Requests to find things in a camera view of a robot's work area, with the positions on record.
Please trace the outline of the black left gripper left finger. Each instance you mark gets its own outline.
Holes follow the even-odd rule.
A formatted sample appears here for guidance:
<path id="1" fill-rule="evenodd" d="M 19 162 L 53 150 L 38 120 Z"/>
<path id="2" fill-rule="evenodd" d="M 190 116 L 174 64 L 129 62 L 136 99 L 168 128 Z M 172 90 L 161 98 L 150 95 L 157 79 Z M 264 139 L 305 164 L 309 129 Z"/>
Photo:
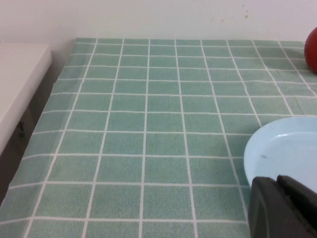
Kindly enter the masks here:
<path id="1" fill-rule="evenodd" d="M 277 180 L 253 179 L 248 210 L 252 238 L 309 238 L 294 211 Z"/>

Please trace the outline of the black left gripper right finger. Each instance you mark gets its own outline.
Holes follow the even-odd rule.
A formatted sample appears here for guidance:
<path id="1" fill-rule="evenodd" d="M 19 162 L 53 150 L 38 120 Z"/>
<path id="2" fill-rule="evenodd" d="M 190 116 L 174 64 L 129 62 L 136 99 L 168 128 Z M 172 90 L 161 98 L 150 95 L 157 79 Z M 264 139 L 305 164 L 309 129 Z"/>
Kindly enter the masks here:
<path id="1" fill-rule="evenodd" d="M 295 209 L 295 214 L 305 230 L 317 237 L 317 194 L 289 176 L 277 177 L 277 183 Z"/>

